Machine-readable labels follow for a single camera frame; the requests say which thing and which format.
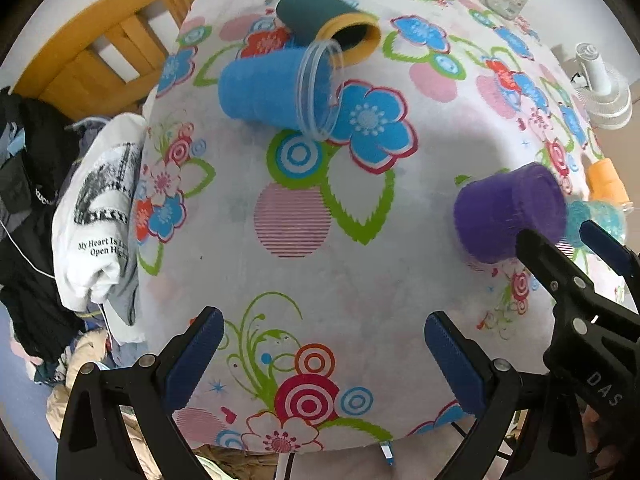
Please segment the dark clothes pile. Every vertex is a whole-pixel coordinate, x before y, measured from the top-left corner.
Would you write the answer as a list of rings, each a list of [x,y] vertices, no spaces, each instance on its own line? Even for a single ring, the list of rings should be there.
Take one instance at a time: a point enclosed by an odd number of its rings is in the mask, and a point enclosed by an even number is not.
[[[53,105],[1,90],[1,304],[37,382],[54,382],[85,324],[62,306],[53,276],[56,206],[108,119],[72,122]]]

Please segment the purple felt cup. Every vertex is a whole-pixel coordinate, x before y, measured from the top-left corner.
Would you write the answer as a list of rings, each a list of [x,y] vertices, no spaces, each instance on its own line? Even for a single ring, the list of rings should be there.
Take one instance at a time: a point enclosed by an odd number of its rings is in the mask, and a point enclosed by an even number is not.
[[[516,237],[525,229],[558,242],[566,229],[565,198],[552,172],[531,162],[465,185],[454,202],[454,227],[471,257],[496,263],[516,255]]]

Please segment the dark teal yellow-rim cup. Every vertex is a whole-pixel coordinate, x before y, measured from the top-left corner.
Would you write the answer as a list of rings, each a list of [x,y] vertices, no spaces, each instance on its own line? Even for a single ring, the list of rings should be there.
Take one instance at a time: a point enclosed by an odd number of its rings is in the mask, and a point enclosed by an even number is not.
[[[344,0],[279,0],[276,13],[292,32],[296,46],[334,40],[346,66],[366,60],[381,41],[378,20]]]

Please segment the blue felt cup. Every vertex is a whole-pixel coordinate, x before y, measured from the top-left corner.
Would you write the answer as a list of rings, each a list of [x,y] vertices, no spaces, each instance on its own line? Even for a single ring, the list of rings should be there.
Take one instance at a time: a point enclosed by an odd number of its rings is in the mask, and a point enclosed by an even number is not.
[[[296,130],[322,142],[340,114],[343,68],[343,51],[333,39],[238,58],[219,76],[219,104],[231,119]]]

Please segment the white floor fan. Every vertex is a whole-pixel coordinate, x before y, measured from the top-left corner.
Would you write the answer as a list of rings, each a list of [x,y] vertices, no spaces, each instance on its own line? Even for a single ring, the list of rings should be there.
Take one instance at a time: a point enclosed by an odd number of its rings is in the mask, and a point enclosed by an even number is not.
[[[620,130],[632,117],[632,95],[627,79],[590,42],[575,46],[576,72],[572,85],[590,124],[601,130]]]

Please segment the orange felt cup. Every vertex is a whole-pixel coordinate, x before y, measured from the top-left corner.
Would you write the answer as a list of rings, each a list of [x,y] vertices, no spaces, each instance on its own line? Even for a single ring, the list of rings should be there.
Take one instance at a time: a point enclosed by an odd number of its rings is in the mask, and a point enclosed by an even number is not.
[[[593,162],[586,169],[586,177],[590,200],[607,202],[620,207],[622,211],[634,209],[634,203],[611,159],[604,158]]]

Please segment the teal felt cup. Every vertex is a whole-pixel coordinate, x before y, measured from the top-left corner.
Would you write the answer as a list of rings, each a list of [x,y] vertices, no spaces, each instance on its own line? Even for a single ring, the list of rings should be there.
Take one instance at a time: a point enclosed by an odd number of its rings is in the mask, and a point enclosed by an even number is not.
[[[596,222],[619,243],[626,242],[627,223],[623,211],[603,200],[571,200],[566,204],[566,229],[564,240],[574,248],[585,248],[579,235],[582,224],[588,220]]]

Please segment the floral tablecloth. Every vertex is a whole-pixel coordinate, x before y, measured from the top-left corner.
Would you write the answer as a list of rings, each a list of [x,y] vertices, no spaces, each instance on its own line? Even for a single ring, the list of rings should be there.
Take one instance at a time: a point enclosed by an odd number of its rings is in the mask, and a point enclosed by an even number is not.
[[[193,446],[340,450],[461,416],[423,339],[444,310],[540,373],[553,301],[516,259],[460,247],[465,186],[538,162],[568,197],[602,158],[577,92],[526,21],[478,0],[346,0],[382,40],[338,89],[334,133],[237,122],[231,62],[288,47],[278,0],[194,0],[168,58],[136,199],[140,314],[151,351],[207,306],[224,341],[175,414]]]

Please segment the white printed t-shirt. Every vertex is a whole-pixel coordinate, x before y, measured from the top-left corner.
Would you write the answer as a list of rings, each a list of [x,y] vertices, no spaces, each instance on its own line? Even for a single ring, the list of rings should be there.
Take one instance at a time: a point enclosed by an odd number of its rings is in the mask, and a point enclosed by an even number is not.
[[[137,245],[131,218],[145,129],[138,114],[111,119],[70,178],[52,222],[62,305],[80,313],[99,304],[116,330],[136,322]]]

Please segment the wooden chair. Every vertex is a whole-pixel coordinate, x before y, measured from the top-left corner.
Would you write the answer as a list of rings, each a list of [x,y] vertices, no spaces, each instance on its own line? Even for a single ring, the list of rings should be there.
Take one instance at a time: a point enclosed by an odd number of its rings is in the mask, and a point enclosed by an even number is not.
[[[170,47],[150,24],[154,6],[180,26],[194,0],[98,0],[70,18],[12,90],[72,119],[134,112],[160,81]]]

